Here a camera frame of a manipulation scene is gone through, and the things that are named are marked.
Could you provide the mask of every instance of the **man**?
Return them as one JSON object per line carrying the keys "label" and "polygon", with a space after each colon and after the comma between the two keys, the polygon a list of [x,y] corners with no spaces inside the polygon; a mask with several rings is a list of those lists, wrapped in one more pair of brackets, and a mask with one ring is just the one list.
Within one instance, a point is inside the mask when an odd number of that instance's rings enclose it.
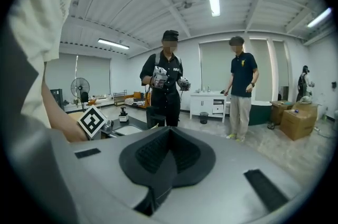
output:
{"label": "man", "polygon": [[314,87],[314,83],[310,82],[309,75],[310,73],[307,66],[303,66],[303,72],[298,79],[298,95],[297,102],[304,96],[309,96],[309,100],[312,98],[311,87]]}
{"label": "man", "polygon": [[75,120],[55,102],[44,80],[46,62],[59,58],[62,26],[71,0],[16,0],[8,22],[28,62],[38,72],[21,113],[62,131],[70,142],[86,141]]}
{"label": "man", "polygon": [[254,56],[243,51],[244,39],[235,36],[229,42],[236,57],[231,61],[231,77],[224,95],[231,89],[230,124],[231,134],[227,138],[243,142],[249,125],[251,92],[259,72]]}
{"label": "man", "polygon": [[[163,50],[158,54],[152,54],[142,68],[139,75],[142,85],[153,87],[151,104],[157,107],[156,113],[166,117],[167,126],[177,126],[180,115],[180,95],[176,88],[176,82],[182,90],[189,90],[190,84],[183,78],[183,67],[181,59],[175,56],[179,33],[176,31],[166,31],[163,34]],[[164,75],[156,74],[166,71]],[[159,126],[164,126],[164,122],[159,122]]]}

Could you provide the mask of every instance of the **white cabinet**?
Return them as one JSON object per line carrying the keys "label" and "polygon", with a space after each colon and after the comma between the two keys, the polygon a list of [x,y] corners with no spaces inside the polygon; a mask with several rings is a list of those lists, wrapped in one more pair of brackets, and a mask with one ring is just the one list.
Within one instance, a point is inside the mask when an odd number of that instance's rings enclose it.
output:
{"label": "white cabinet", "polygon": [[227,97],[219,92],[192,93],[190,99],[190,119],[192,115],[206,112],[209,117],[224,118],[226,115]]}

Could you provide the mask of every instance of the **standing fan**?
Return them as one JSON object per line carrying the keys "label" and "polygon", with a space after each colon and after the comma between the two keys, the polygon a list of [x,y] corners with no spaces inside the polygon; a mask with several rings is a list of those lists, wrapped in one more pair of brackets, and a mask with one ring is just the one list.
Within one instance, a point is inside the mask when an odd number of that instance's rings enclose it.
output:
{"label": "standing fan", "polygon": [[85,102],[88,102],[88,93],[90,90],[89,83],[84,78],[76,78],[73,80],[70,90],[72,94],[81,100],[82,111],[85,112]]}

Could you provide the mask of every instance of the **sofa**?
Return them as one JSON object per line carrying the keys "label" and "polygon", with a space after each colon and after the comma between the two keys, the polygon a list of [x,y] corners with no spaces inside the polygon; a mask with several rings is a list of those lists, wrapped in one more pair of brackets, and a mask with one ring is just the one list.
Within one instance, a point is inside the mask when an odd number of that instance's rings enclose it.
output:
{"label": "sofa", "polygon": [[126,95],[124,97],[125,105],[146,109],[150,106],[151,94],[149,92],[145,95],[145,93],[141,93],[140,91],[135,91],[132,95]]}

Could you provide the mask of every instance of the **navy polo shirt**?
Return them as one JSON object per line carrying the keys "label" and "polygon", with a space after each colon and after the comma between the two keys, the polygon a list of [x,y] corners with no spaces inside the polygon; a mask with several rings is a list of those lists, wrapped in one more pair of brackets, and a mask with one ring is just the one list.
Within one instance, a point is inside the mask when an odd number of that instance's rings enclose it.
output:
{"label": "navy polo shirt", "polygon": [[254,69],[256,68],[257,64],[251,53],[242,52],[231,61],[231,73],[233,73],[232,95],[251,97],[251,93],[246,92],[246,89],[252,82]]}

